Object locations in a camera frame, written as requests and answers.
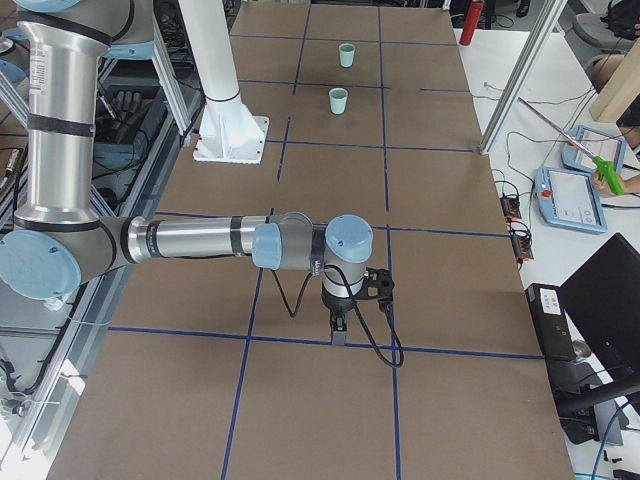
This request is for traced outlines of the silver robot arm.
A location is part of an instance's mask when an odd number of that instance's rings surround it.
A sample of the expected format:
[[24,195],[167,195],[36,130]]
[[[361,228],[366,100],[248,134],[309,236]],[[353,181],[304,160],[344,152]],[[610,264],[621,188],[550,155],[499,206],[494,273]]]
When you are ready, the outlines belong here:
[[46,300],[129,264],[155,258],[250,257],[264,269],[323,279],[331,341],[346,339],[372,276],[373,232],[356,215],[316,226],[304,214],[151,221],[102,217],[90,208],[98,64],[111,48],[151,53],[149,1],[22,1],[30,44],[28,184],[12,232],[1,242],[1,277]]

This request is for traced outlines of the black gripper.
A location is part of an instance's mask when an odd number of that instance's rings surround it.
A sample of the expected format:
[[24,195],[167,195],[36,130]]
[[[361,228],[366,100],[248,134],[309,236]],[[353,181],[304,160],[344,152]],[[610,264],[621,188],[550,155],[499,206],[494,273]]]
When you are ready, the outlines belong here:
[[355,309],[357,302],[349,297],[335,296],[325,288],[322,289],[321,300],[330,312],[331,344],[333,346],[344,346],[348,334],[345,317],[349,311]]

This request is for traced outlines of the person hand on grabber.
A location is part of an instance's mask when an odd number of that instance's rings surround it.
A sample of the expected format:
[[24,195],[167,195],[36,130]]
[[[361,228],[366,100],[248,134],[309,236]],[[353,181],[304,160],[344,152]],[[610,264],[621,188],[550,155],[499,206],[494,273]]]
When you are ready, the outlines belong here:
[[591,175],[591,183],[596,191],[605,196],[619,196],[625,194],[625,181],[618,174],[615,175],[615,178],[614,187],[611,187],[610,181],[606,177],[601,177],[598,172],[594,172]]

